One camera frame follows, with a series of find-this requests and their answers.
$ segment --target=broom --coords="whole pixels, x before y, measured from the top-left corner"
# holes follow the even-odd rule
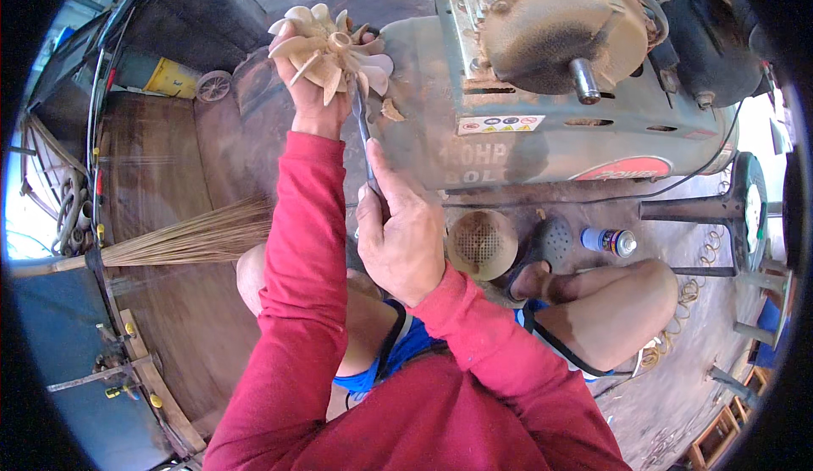
[[[105,266],[220,263],[240,259],[265,241],[271,230],[271,204],[249,198],[102,249]],[[34,277],[83,268],[80,255],[49,264],[12,267],[14,277]]]

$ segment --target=hand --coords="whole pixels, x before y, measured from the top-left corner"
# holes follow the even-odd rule
[[[279,35],[268,49],[272,50],[283,40],[295,36],[296,28],[291,25],[290,21],[285,22]],[[362,42],[366,44],[374,38],[371,33],[365,33]],[[293,105],[297,110],[291,130],[338,141],[341,124],[345,122],[351,112],[348,92],[336,93],[330,104],[325,106],[324,91],[307,78],[300,78],[295,85],[290,85],[290,80],[297,73],[297,68],[293,66],[287,56],[275,58],[274,63],[277,65],[279,77],[285,82],[285,86],[288,87],[288,91],[293,97]]]
[[[416,307],[445,271],[443,209],[391,170],[376,139],[368,141],[367,156],[392,217],[382,226],[381,202],[368,184],[362,185],[356,208],[359,256],[373,281]]]

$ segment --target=warning label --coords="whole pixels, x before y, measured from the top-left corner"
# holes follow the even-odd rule
[[[544,115],[537,116],[465,116],[458,120],[458,135],[489,132],[531,132]]]

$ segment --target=blue shorts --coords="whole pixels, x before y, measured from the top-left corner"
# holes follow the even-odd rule
[[[373,360],[370,368],[354,376],[333,378],[335,384],[345,387],[351,395],[369,392],[373,386],[395,374],[407,361],[428,351],[430,347],[436,344],[444,343],[441,339],[430,337],[426,333],[423,321],[406,314],[407,311],[400,303],[391,299],[384,302],[398,311],[398,320],[402,321],[402,323],[396,322],[393,326],[390,335],[387,336],[388,339],[392,338],[392,342],[388,346],[388,339],[384,340],[382,350]],[[612,370],[604,372],[585,364],[584,361],[567,349],[567,346],[537,323],[534,320],[534,312],[546,307],[548,307],[548,304],[541,300],[529,300],[523,308],[514,309],[514,320],[520,326],[523,326],[529,334],[537,337],[554,353],[564,358],[569,369],[580,370],[584,374],[585,381],[593,382],[601,376],[613,374]],[[386,355],[383,365],[381,364],[382,355]]]

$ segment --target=motor shaft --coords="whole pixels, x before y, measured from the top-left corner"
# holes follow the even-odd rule
[[[579,102],[589,106],[601,100],[602,94],[598,91],[596,79],[593,77],[590,60],[576,58],[570,62],[569,67],[570,73],[573,75],[575,94],[579,97]]]

